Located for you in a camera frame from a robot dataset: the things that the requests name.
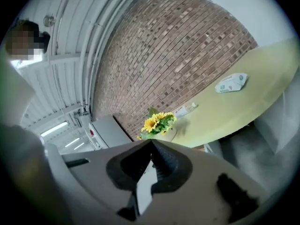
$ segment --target gray floor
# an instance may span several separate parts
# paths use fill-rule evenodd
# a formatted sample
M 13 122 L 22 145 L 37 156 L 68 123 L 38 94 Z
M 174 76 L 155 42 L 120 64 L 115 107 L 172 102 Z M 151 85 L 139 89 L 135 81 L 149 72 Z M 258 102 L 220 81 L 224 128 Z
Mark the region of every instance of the gray floor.
M 221 142 L 224 158 L 257 181 L 269 195 L 288 185 L 299 164 L 300 135 L 274 154 L 251 125 Z

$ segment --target brick wall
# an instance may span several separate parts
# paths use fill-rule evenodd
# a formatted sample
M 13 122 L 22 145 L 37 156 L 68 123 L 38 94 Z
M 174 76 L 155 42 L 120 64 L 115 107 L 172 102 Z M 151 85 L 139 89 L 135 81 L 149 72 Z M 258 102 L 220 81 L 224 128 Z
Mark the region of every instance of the brick wall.
M 256 46 L 208 0 L 136 0 L 102 57 L 93 119 L 114 114 L 135 139 L 150 106 L 172 111 Z

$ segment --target vase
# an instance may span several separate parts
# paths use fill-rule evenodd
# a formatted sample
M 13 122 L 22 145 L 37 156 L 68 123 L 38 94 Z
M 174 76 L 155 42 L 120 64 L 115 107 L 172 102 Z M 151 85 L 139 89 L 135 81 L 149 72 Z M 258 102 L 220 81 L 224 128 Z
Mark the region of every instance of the vase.
M 162 135 L 162 133 L 156 134 L 154 139 L 163 140 L 166 142 L 171 142 L 173 138 L 176 136 L 177 130 L 175 128 L 170 128 L 169 131 Z

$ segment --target flower bouquet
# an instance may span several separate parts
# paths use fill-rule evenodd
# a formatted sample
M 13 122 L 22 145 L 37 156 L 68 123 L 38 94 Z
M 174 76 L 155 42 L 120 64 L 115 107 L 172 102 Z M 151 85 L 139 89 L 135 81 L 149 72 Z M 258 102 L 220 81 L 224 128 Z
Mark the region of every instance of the flower bouquet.
M 137 136 L 138 139 L 154 138 L 155 135 L 161 133 L 165 135 L 170 129 L 176 117 L 172 112 L 159 112 L 155 108 L 150 108 L 148 119 L 145 121 L 144 127 L 141 129 L 141 135 Z

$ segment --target yellow table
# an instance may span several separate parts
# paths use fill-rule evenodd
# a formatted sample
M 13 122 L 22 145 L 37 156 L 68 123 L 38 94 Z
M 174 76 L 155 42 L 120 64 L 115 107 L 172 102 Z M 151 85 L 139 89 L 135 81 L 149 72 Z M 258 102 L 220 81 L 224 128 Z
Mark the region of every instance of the yellow table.
M 299 67 L 299 44 L 289 39 L 247 52 L 234 66 L 202 92 L 187 101 L 199 106 L 177 120 L 172 140 L 196 147 L 227 136 L 266 111 L 293 79 Z M 215 85 L 233 73 L 248 74 L 241 91 L 216 93 Z

